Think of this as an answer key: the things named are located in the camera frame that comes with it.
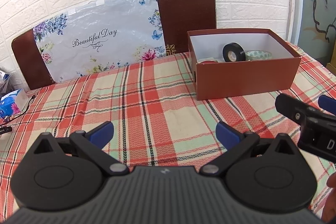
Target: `tissue box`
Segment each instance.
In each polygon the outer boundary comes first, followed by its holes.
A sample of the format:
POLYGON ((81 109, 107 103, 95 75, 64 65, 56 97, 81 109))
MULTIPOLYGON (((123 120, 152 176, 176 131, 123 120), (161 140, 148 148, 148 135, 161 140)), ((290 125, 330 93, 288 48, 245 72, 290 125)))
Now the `tissue box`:
POLYGON ((27 102, 28 96, 23 89, 6 94, 0 100, 0 117, 5 118, 20 113, 27 102))

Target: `chair backrest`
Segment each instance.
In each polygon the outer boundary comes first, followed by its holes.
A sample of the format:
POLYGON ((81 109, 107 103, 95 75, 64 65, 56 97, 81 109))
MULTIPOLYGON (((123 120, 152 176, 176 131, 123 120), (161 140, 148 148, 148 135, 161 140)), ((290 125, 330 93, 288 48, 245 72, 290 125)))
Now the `chair backrest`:
MULTIPOLYGON (((157 0, 167 55, 187 52, 187 31, 215 29, 215 0, 157 0)), ((30 89, 54 84, 34 40, 33 29, 12 41, 16 61, 30 89)))

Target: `black electrical tape roll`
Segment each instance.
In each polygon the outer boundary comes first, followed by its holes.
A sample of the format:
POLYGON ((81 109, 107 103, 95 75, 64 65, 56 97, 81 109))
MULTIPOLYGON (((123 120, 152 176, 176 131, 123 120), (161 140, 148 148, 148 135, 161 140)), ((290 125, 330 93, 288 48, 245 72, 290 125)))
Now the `black electrical tape roll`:
POLYGON ((224 46, 223 57, 225 62, 238 62, 246 60, 243 48, 234 42, 224 46))

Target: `wooden cabinet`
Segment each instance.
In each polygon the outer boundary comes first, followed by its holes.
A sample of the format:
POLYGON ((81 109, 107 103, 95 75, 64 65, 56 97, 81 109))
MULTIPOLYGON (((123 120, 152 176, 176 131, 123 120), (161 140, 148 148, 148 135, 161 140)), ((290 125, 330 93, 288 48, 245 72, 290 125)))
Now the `wooden cabinet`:
POLYGON ((333 74, 336 75, 336 43, 334 46, 333 56, 330 63, 327 64, 326 68, 333 74))

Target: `patterned bowl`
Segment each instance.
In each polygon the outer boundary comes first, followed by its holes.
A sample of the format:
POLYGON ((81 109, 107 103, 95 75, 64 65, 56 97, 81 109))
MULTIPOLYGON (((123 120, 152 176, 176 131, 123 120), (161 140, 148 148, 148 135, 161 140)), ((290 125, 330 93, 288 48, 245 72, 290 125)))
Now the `patterned bowl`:
POLYGON ((272 53, 267 51, 253 50, 245 52, 246 61, 272 59, 272 53))

